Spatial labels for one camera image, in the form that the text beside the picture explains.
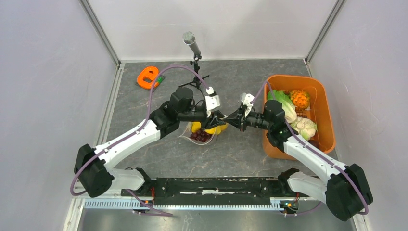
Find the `purple grape bunch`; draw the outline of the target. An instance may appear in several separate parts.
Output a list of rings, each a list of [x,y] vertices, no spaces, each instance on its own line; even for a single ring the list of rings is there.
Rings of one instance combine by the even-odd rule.
[[[208,134],[204,130],[201,130],[196,133],[192,133],[190,135],[190,139],[192,139],[193,141],[200,142],[200,143],[205,143],[205,142],[210,141],[212,136],[213,136],[212,134]]]

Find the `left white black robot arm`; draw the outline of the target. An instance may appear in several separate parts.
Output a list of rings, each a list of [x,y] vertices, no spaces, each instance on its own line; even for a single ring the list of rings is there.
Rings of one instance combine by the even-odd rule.
[[[79,181],[84,193],[94,198],[111,187],[131,189],[139,196],[151,191],[151,183],[139,170],[120,170],[115,166],[138,149],[164,138],[177,130],[181,122],[200,122],[206,129],[224,125],[223,115],[218,111],[220,97],[207,89],[201,105],[193,103],[193,92],[179,87],[168,101],[148,114],[139,125],[119,137],[96,147],[84,144],[78,150],[73,183]]]

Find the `yellow lemon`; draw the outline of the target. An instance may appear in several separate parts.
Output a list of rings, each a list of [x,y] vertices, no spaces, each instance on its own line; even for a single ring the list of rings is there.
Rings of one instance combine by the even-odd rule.
[[[191,126],[191,131],[192,133],[196,133],[198,131],[201,131],[201,123],[200,122],[193,122]]]

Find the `yellow mango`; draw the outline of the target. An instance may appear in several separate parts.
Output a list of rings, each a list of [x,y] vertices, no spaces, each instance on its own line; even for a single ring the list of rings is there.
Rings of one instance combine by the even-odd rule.
[[[225,125],[220,125],[220,126],[216,126],[214,128],[210,128],[210,129],[205,129],[204,131],[208,134],[215,134],[215,135],[219,135],[221,132],[223,132],[224,130],[226,130],[228,127],[228,124]]]

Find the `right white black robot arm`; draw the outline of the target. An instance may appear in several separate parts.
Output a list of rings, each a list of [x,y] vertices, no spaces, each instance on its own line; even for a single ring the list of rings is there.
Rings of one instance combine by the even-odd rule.
[[[281,195],[301,193],[310,196],[324,203],[341,221],[368,213],[373,197],[364,170],[357,164],[348,166],[329,157],[296,133],[286,122],[279,101],[267,101],[262,113],[255,113],[241,104],[223,120],[240,131],[247,127],[265,130],[272,146],[294,157],[315,174],[311,177],[294,168],[285,171],[278,183]]]

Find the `clear dotted zip top bag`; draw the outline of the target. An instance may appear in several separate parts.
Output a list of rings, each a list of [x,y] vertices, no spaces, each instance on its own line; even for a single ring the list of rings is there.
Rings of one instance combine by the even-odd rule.
[[[211,129],[204,129],[200,122],[189,122],[185,130],[179,135],[179,138],[186,139],[196,145],[207,145],[215,141],[222,132],[228,127],[228,124],[217,126]]]

